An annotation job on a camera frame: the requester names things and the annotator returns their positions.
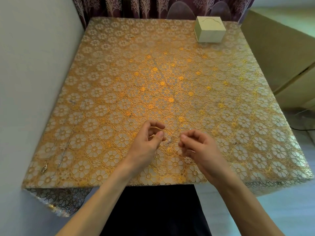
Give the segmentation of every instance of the black cable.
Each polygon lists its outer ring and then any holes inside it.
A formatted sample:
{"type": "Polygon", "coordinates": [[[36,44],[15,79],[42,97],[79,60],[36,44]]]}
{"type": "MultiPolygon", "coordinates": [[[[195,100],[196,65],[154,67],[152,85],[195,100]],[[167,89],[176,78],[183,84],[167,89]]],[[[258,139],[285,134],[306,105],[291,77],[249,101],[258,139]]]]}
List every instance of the black cable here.
{"type": "Polygon", "coordinates": [[[297,130],[297,131],[314,131],[315,130],[315,129],[296,129],[294,127],[291,127],[291,128],[294,129],[294,130],[297,130]]]}

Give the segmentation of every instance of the forearm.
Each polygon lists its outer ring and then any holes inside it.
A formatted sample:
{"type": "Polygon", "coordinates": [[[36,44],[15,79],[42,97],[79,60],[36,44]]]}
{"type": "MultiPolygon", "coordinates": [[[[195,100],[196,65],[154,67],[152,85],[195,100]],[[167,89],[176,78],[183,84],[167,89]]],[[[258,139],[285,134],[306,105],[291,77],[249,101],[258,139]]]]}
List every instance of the forearm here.
{"type": "Polygon", "coordinates": [[[120,163],[57,236],[99,236],[131,175],[125,164],[120,163]]]}
{"type": "Polygon", "coordinates": [[[217,187],[242,236],[284,236],[259,201],[237,177],[217,187]]]}

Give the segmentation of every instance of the person's right hand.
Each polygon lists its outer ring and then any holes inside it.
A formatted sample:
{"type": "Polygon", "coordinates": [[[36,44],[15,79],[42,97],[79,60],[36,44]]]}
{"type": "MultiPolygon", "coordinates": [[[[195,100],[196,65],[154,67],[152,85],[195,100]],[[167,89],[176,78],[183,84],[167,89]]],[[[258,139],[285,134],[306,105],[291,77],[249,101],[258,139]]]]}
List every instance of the person's right hand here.
{"type": "Polygon", "coordinates": [[[235,174],[222,156],[215,140],[197,129],[186,130],[180,133],[178,143],[183,156],[192,158],[199,170],[215,187],[222,183],[230,183],[235,174]]]}

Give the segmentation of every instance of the tiled floor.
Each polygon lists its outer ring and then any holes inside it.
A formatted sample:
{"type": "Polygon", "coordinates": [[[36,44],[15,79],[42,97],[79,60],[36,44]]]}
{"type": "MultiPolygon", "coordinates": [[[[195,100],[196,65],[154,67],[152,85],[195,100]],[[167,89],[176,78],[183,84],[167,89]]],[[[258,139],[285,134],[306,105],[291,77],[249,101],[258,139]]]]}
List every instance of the tiled floor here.
{"type": "MultiPolygon", "coordinates": [[[[291,126],[315,128],[315,119],[286,115],[291,126]]],[[[315,131],[294,131],[309,165],[315,172],[315,131]]],[[[240,235],[222,198],[211,184],[195,185],[203,212],[213,236],[240,235]]],[[[286,188],[258,198],[266,212],[286,236],[313,236],[315,232],[315,180],[307,184],[286,188]]],[[[68,219],[57,222],[61,228],[68,219]]]]}

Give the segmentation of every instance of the person's left hand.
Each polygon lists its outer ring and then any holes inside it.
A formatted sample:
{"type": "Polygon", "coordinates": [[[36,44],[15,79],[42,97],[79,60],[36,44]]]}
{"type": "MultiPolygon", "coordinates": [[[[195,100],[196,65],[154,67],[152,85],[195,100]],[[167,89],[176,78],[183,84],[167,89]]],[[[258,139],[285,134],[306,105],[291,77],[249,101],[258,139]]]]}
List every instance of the person's left hand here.
{"type": "Polygon", "coordinates": [[[147,120],[142,125],[124,160],[131,168],[132,175],[138,174],[150,164],[156,149],[166,140],[161,131],[164,128],[165,125],[156,120],[147,120]]]}

